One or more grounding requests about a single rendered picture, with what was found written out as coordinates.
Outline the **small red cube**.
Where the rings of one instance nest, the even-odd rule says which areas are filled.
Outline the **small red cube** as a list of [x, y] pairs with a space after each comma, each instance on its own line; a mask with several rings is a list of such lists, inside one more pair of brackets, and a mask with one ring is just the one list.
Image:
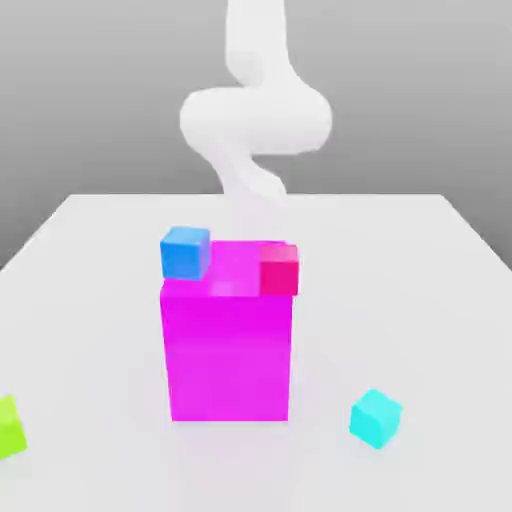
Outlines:
[[295, 245], [263, 245], [259, 260], [260, 293], [267, 296], [296, 296], [299, 268], [299, 254]]

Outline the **small blue cube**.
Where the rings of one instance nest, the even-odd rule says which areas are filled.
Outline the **small blue cube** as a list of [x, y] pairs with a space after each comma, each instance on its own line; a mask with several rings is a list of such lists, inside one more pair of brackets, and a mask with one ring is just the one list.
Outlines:
[[160, 241], [164, 278], [201, 280], [210, 265], [210, 231], [174, 226]]

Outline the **small cyan cube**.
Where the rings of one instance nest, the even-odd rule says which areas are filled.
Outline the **small cyan cube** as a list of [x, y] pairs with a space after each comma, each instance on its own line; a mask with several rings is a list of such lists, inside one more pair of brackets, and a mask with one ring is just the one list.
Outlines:
[[351, 407], [349, 432], [375, 449], [383, 448], [396, 434], [402, 405], [370, 389]]

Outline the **small green cube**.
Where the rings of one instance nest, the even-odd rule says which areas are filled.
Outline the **small green cube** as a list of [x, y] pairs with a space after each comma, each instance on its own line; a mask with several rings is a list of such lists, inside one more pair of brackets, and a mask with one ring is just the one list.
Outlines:
[[0, 460], [27, 448], [22, 423], [12, 396], [0, 398]]

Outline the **large magenta box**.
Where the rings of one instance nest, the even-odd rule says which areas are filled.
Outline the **large magenta box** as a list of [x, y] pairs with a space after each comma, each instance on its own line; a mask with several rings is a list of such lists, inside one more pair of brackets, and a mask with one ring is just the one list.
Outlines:
[[198, 281], [160, 291], [170, 412], [178, 422], [285, 422], [293, 300], [260, 293], [260, 248], [215, 241]]

